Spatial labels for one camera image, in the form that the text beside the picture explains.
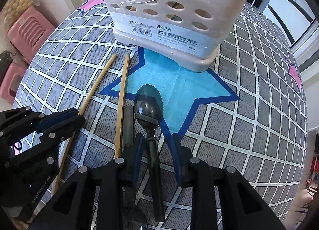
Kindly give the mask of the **pink star sticker right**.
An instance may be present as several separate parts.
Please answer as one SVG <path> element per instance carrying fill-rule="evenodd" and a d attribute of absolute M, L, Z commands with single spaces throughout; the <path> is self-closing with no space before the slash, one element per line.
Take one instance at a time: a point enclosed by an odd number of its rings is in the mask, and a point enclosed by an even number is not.
<path fill-rule="evenodd" d="M 302 92 L 303 83 L 302 83 L 301 77 L 298 73 L 296 64 L 292 63 L 287 57 L 285 57 L 284 59 L 285 59 L 286 63 L 288 64 L 288 75 L 290 75 L 292 77 L 292 79 L 295 81 L 299 92 Z"/>

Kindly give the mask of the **white refrigerator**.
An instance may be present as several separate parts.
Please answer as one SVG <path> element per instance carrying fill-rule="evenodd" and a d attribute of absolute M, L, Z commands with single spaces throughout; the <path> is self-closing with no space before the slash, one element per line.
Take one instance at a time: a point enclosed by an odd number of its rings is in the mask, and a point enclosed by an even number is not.
<path fill-rule="evenodd" d="M 294 45 L 315 21 L 306 0 L 266 0 L 262 14 L 269 18 Z"/>

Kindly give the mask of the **beige plastic utensil holder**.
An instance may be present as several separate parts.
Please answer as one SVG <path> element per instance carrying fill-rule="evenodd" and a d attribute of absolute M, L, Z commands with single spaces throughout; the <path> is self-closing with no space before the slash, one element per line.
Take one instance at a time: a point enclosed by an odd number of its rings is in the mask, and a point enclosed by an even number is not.
<path fill-rule="evenodd" d="M 105 0 L 117 41 L 194 72 L 209 68 L 246 0 Z"/>

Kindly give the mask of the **pink plastic stool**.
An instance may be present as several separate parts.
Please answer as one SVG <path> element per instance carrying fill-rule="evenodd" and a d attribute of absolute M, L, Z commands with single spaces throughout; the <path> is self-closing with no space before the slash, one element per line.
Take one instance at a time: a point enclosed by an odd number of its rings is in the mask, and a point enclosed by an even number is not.
<path fill-rule="evenodd" d="M 30 64 L 55 27 L 33 6 L 29 7 L 7 32 L 10 43 Z"/>

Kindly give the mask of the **blue star mat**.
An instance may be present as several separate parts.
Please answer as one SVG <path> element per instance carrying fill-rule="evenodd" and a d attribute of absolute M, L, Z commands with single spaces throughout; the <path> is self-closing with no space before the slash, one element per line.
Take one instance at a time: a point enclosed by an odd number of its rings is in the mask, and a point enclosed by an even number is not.
<path fill-rule="evenodd" d="M 160 93 L 164 114 L 160 128 L 166 138 L 183 138 L 201 104 L 237 101 L 239 97 L 211 69 L 193 72 L 149 49 L 138 48 L 138 64 L 128 71 L 125 97 L 150 84 Z"/>

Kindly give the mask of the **pink star sticker left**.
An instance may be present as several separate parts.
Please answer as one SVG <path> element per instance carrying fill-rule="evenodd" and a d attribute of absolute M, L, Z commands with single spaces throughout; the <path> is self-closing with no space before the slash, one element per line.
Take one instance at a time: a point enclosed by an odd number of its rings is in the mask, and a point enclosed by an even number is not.
<path fill-rule="evenodd" d="M 103 4 L 103 3 L 105 3 L 104 0 L 87 0 L 85 3 L 80 5 L 76 10 L 81 11 L 82 14 L 84 14 L 85 12 L 90 10 L 92 7 Z"/>

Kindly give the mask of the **grey checked tablecloth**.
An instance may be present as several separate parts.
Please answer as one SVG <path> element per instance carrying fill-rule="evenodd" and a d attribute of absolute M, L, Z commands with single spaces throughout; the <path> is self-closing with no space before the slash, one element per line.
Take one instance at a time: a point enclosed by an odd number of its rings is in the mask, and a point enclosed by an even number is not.
<path fill-rule="evenodd" d="M 307 148 L 307 106 L 299 70 L 279 26 L 245 4 L 228 38 L 205 72 L 118 42 L 105 4 L 93 0 L 73 11 L 50 35 L 29 65 L 14 107 L 50 114 L 79 107 L 114 54 L 114 63 L 85 109 L 61 174 L 66 181 L 85 165 L 96 168 L 115 154 L 118 92 L 129 55 L 126 103 L 138 89 L 154 85 L 163 100 L 163 122 L 156 129 L 164 201 L 164 222 L 153 213 L 147 161 L 137 181 L 137 205 L 149 229 L 189 229 L 190 188 L 178 186 L 168 141 L 182 145 L 207 164 L 234 166 L 283 220 L 301 179 Z"/>

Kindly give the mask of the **black spoon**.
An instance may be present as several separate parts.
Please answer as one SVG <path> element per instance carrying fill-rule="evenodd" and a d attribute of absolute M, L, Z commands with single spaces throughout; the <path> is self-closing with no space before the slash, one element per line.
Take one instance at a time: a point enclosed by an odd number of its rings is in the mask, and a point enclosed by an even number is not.
<path fill-rule="evenodd" d="M 126 168 L 123 174 L 125 189 L 124 229 L 147 229 L 147 219 L 136 206 L 136 186 L 140 173 L 142 154 L 146 140 L 141 133 L 134 133 L 134 107 L 126 105 L 123 114 L 123 158 Z"/>
<path fill-rule="evenodd" d="M 156 222 L 165 220 L 160 176 L 160 159 L 155 131 L 163 117 L 163 101 L 159 91 L 146 84 L 138 89 L 134 102 L 134 113 L 139 125 L 146 131 L 149 181 L 153 198 Z"/>

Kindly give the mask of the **pink star sticker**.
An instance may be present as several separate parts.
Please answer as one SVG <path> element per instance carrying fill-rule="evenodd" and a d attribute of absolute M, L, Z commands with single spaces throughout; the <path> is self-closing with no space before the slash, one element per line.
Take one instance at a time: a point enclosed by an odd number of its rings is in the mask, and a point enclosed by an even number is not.
<path fill-rule="evenodd" d="M 295 81 L 299 92 L 302 92 L 303 83 L 302 83 L 301 77 L 298 73 L 296 64 L 292 63 L 287 57 L 285 57 L 284 59 L 285 59 L 286 63 L 288 64 L 288 75 L 290 75 L 292 77 L 292 79 Z"/>
<path fill-rule="evenodd" d="M 103 4 L 103 3 L 105 3 L 104 0 L 87 0 L 85 3 L 80 5 L 76 10 L 81 11 L 82 14 L 84 14 L 85 12 L 90 10 L 92 7 Z"/>

